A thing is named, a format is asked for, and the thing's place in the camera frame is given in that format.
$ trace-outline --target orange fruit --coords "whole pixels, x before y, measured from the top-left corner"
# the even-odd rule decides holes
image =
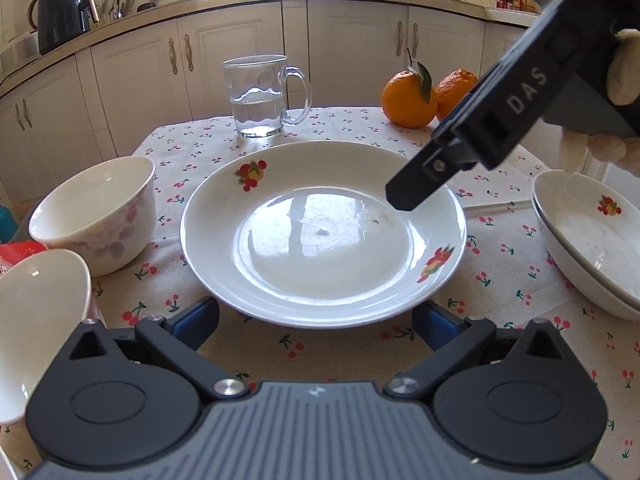
[[[393,124],[402,128],[423,128],[436,116],[438,98],[431,88],[431,99],[420,92],[421,79],[405,70],[393,77],[382,91],[382,111]]]
[[[478,78],[475,75],[462,68],[446,76],[446,78],[436,86],[436,94],[438,95],[438,120],[441,121],[448,116],[477,82]]]

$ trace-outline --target white bowl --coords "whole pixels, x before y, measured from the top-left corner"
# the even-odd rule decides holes
[[[532,197],[569,254],[615,296],[640,310],[640,211],[609,186],[561,170],[540,173]]]
[[[84,260],[67,250],[34,254],[0,278],[0,426],[24,416],[29,396],[92,309]]]
[[[542,235],[546,250],[549,251],[558,269],[562,271],[573,286],[602,310],[606,310],[610,314],[622,319],[640,321],[639,311],[628,306],[628,304],[612,294],[598,280],[591,276],[590,273],[569,254],[569,251],[562,246],[540,214],[535,200],[533,200],[533,209],[538,217],[540,234]]]
[[[155,170],[149,158],[124,156],[73,176],[33,213],[31,237],[80,254],[94,277],[124,267],[156,227]]]
[[[452,276],[466,221],[447,187],[412,212],[386,201],[407,163],[355,142],[296,142],[205,180],[180,226],[199,280],[225,303],[286,326],[343,328],[410,309]]]
[[[0,480],[18,480],[20,478],[22,478],[22,476],[18,475],[18,472],[4,452],[4,449],[0,447]]]

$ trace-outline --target screw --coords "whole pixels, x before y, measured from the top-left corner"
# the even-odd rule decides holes
[[[433,161],[433,169],[436,170],[438,173],[442,173],[444,170],[447,169],[447,165],[444,163],[443,160],[440,160],[439,158],[437,158],[436,160]]]
[[[222,379],[213,384],[213,391],[223,397],[234,397],[244,392],[246,386],[238,379]]]
[[[411,377],[396,377],[395,379],[391,379],[388,387],[395,394],[409,395],[417,392],[420,384]]]

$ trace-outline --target tablecloth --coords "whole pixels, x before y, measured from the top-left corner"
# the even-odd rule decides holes
[[[132,326],[149,314],[170,317],[207,294],[182,254],[179,224],[190,195],[217,168],[268,146],[309,139],[351,140],[413,156],[430,132],[393,126],[378,108],[314,108],[301,126],[265,141],[239,139],[231,118],[158,128],[136,151],[156,164],[153,240],[131,264],[93,283],[108,326]],[[613,480],[636,480],[640,324],[591,304],[546,252],[529,203],[532,178],[544,169],[518,147],[497,170],[478,166],[452,180],[468,221],[466,251],[433,299],[459,316],[486,316],[498,326],[523,326],[538,316],[552,320],[607,401],[607,431],[595,464]],[[350,330],[311,331],[261,322],[228,306],[200,352],[251,388],[263,379],[383,384],[431,354],[415,336],[409,312]],[[1,428],[0,445],[27,470],[39,461],[24,426]]]

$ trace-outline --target red package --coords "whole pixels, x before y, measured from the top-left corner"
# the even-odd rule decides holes
[[[32,254],[41,253],[46,250],[47,248],[38,242],[0,244],[0,276]]]

